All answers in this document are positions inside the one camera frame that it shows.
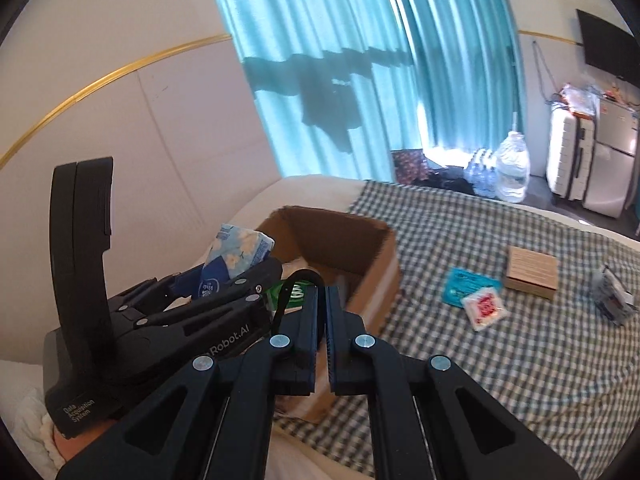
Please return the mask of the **person left hand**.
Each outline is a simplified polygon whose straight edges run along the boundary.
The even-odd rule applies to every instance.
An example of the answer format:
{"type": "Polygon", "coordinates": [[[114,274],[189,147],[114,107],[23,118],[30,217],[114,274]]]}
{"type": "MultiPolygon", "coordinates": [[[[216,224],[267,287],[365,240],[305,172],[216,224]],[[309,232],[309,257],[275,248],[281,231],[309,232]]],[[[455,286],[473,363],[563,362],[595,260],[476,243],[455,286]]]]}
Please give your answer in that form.
{"type": "Polygon", "coordinates": [[[115,424],[116,422],[113,419],[104,420],[104,422],[93,425],[73,438],[63,436],[58,428],[53,427],[53,441],[62,459],[69,462],[85,448],[88,448],[92,442],[98,440],[102,434],[105,434],[107,430],[111,429],[115,424]]]}

